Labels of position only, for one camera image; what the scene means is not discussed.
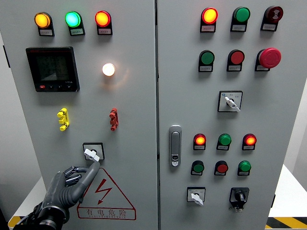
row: green push button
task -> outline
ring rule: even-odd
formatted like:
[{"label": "green push button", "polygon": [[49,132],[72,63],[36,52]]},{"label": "green push button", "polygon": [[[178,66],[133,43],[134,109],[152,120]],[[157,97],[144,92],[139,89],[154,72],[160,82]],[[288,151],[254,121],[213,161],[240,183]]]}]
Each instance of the green push button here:
[{"label": "green push button", "polygon": [[193,170],[196,172],[196,173],[201,173],[203,170],[204,170],[204,166],[201,165],[201,164],[197,164],[193,167]]},{"label": "green push button", "polygon": [[251,165],[250,165],[249,161],[242,161],[239,164],[239,169],[243,172],[248,172],[251,169]]},{"label": "green push button", "polygon": [[246,22],[249,19],[249,17],[250,17],[250,11],[246,7],[240,7],[235,12],[235,19],[240,23]]},{"label": "green push button", "polygon": [[201,62],[205,65],[209,65],[214,61],[214,55],[211,52],[205,52],[201,56]]},{"label": "green push button", "polygon": [[229,134],[222,134],[219,137],[219,142],[221,143],[221,145],[228,146],[231,143],[231,137],[229,136]]}]

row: emergency stop button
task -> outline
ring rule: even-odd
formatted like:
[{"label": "emergency stop button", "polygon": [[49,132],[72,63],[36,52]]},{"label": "emergency stop button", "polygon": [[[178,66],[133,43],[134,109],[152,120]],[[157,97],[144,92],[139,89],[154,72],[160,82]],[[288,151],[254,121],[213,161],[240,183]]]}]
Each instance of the emergency stop button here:
[{"label": "emergency stop button", "polygon": [[255,71],[270,71],[279,64],[281,59],[282,54],[278,49],[274,47],[263,49],[257,55]]}]

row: red push button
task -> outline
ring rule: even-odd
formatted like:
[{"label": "red push button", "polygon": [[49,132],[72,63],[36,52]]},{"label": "red push button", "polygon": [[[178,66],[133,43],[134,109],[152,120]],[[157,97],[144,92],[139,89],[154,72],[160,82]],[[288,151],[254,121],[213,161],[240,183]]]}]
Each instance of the red push button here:
[{"label": "red push button", "polygon": [[276,67],[282,59],[281,52],[276,48],[267,48],[259,55],[259,63],[268,69]]}]

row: gray metal panel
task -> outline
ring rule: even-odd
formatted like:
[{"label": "gray metal panel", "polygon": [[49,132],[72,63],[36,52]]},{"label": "gray metal panel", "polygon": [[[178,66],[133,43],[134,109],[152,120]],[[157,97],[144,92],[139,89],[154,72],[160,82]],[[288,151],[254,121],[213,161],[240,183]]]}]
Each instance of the gray metal panel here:
[{"label": "gray metal panel", "polygon": [[[94,16],[100,10],[111,14],[112,36],[97,35]],[[81,14],[85,36],[69,35],[64,20],[68,11]],[[38,12],[51,15],[55,37],[38,36],[34,23]],[[102,167],[136,208],[136,221],[124,221],[78,219],[74,207],[63,229],[157,229],[154,1],[2,0],[0,15],[1,33],[45,184],[59,170],[86,164],[84,142],[103,142],[106,159]],[[72,46],[80,92],[37,93],[25,53],[31,46]],[[112,78],[103,77],[101,71],[108,62],[116,68]],[[64,132],[57,118],[62,107],[68,109],[71,122]],[[113,107],[119,117],[115,132],[109,124]]]},{"label": "gray metal panel", "polygon": [[[276,32],[261,32],[264,11],[280,5],[284,16]],[[163,0],[158,2],[159,121],[161,230],[264,229],[279,173],[306,81],[306,1]],[[232,13],[248,7],[251,17],[245,33],[229,32]],[[216,33],[200,34],[200,17],[215,7]],[[270,72],[254,72],[257,53],[276,47],[282,61]],[[212,73],[198,73],[203,50],[215,55]],[[233,49],[245,53],[242,72],[226,72]],[[242,90],[241,112],[217,113],[219,91]],[[168,164],[168,129],[182,127],[181,165]],[[193,137],[207,137],[205,151],[193,151]],[[229,151],[216,150],[218,137],[232,137]],[[242,151],[242,138],[256,135],[256,150]],[[195,160],[204,162],[203,176],[190,175]],[[226,176],[214,176],[217,161],[229,166]],[[252,165],[250,176],[238,177],[242,160]],[[188,186],[205,186],[204,207],[186,202]],[[243,213],[229,203],[232,187],[248,187]]]}]

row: orange indicator light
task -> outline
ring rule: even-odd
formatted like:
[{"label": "orange indicator light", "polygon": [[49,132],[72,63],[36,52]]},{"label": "orange indicator light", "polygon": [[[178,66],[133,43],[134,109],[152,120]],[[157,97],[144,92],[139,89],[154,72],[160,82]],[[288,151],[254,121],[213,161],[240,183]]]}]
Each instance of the orange indicator light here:
[{"label": "orange indicator light", "polygon": [[95,21],[98,26],[100,27],[106,27],[110,24],[111,22],[111,16],[108,12],[106,11],[99,11],[95,15]]},{"label": "orange indicator light", "polygon": [[39,28],[44,29],[50,26],[51,19],[49,14],[40,12],[35,15],[34,21]]},{"label": "orange indicator light", "polygon": [[213,24],[216,22],[218,17],[218,13],[217,10],[215,8],[206,8],[203,12],[202,12],[202,20],[204,23],[206,24]]},{"label": "orange indicator light", "polygon": [[248,146],[252,146],[255,145],[257,142],[256,137],[253,134],[249,134],[244,138],[244,142],[248,145]]}]

